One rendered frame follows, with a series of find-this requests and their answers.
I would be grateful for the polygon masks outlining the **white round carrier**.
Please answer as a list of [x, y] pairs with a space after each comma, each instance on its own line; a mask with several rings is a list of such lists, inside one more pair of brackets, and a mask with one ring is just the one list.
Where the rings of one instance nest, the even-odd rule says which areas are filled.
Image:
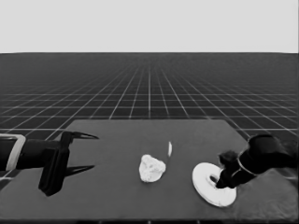
[[139, 164], [139, 175], [140, 175], [140, 172], [142, 171], [142, 170], [146, 170], [146, 169], [143, 169], [141, 166], [140, 166], [140, 164]]

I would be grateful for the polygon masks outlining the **large thick white disc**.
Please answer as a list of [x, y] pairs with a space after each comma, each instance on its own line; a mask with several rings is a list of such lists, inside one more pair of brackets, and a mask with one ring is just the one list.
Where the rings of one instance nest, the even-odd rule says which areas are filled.
[[213, 163], [200, 162], [192, 170], [192, 183], [198, 194], [208, 203], [227, 207], [236, 199], [236, 189], [218, 189], [221, 168]]

